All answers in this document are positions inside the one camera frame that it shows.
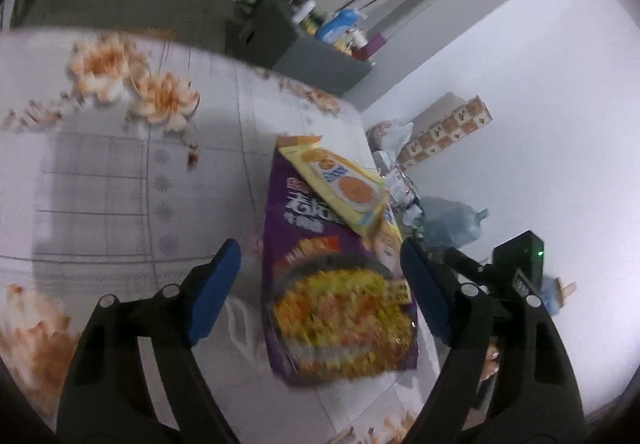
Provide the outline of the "person's right hand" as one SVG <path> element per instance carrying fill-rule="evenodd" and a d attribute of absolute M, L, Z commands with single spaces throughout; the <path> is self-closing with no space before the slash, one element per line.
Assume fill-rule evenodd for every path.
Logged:
<path fill-rule="evenodd" d="M 499 358 L 500 352 L 499 349 L 491 343 L 486 351 L 485 355 L 485 363 L 483 366 L 482 373 L 480 374 L 480 380 L 486 381 L 491 378 L 493 375 L 496 375 L 499 370 Z"/>

